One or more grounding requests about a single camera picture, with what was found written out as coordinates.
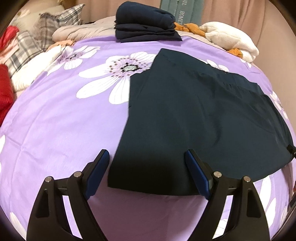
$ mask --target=beige pillow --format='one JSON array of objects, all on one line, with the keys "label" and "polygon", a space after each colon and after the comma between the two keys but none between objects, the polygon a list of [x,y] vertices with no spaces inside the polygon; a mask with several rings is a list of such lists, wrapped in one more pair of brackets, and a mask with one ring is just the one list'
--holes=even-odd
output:
[{"label": "beige pillow", "polygon": [[56,14],[64,11],[64,8],[62,5],[58,5],[55,7],[47,8],[45,10],[41,10],[39,12],[31,13],[27,16],[24,16],[22,18],[18,18],[13,22],[13,26],[17,26],[20,30],[20,32],[23,31],[32,31],[34,24],[38,21],[40,18],[40,14],[48,12],[50,14]]},{"label": "beige pillow", "polygon": [[57,0],[29,0],[20,11],[30,10],[30,13],[40,12],[50,7],[61,5]]}]

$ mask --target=blue gripper pad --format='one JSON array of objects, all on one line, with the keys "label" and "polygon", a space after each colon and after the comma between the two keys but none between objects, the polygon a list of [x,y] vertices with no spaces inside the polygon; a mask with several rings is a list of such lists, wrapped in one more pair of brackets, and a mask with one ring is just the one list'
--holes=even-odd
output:
[{"label": "blue gripper pad", "polygon": [[86,200],[88,200],[91,196],[93,196],[96,193],[109,165],[109,152],[107,150],[102,150],[102,152],[103,153],[99,153],[97,158],[92,163],[95,164],[95,166],[90,165],[89,167],[89,169],[92,169],[92,171],[88,174],[89,176],[86,180],[86,191],[84,193]]},{"label": "blue gripper pad", "polygon": [[199,194],[208,200],[213,187],[213,177],[211,173],[192,149],[185,152],[185,163]]}]

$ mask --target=bed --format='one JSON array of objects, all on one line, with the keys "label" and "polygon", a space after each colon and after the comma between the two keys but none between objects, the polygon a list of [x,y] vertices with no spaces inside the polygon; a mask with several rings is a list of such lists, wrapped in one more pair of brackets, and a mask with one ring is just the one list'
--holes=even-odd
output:
[{"label": "bed", "polygon": [[[0,205],[25,239],[30,212],[47,176],[70,176],[94,160],[101,149],[114,156],[128,118],[129,76],[108,72],[124,56],[149,68],[161,48],[187,53],[215,68],[257,83],[295,133],[261,69],[217,46],[183,36],[182,42],[117,43],[114,36],[85,39],[67,47],[19,96],[0,128]],[[100,66],[101,72],[81,74]],[[266,213],[270,236],[284,223],[296,180],[296,162],[254,183]],[[74,235],[80,237],[71,207],[64,198]],[[110,241],[187,240],[207,201],[201,196],[161,196],[107,186],[105,175],[89,200],[92,212]],[[227,199],[214,237],[223,234],[231,207]]]}]

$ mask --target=plaid cushion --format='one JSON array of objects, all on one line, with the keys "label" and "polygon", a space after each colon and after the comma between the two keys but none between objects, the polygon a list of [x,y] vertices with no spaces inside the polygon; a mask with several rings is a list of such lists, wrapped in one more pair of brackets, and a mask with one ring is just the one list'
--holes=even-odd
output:
[{"label": "plaid cushion", "polygon": [[17,37],[19,49],[6,61],[8,72],[12,77],[32,58],[40,54],[42,49],[31,36],[29,31],[22,32]]},{"label": "plaid cushion", "polygon": [[81,24],[81,11],[84,6],[85,4],[80,4],[57,15],[48,12],[40,15],[39,20],[34,25],[32,34],[43,51],[46,51],[50,45],[54,44],[52,35],[58,28]]}]

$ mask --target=beige blanket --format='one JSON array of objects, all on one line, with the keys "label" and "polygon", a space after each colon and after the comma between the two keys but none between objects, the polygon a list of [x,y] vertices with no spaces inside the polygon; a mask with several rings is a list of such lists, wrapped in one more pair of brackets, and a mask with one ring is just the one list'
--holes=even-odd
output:
[{"label": "beige blanket", "polygon": [[52,39],[55,42],[63,40],[73,40],[77,42],[83,39],[115,35],[114,21],[115,16],[111,16],[91,24],[61,27],[54,32]]}]

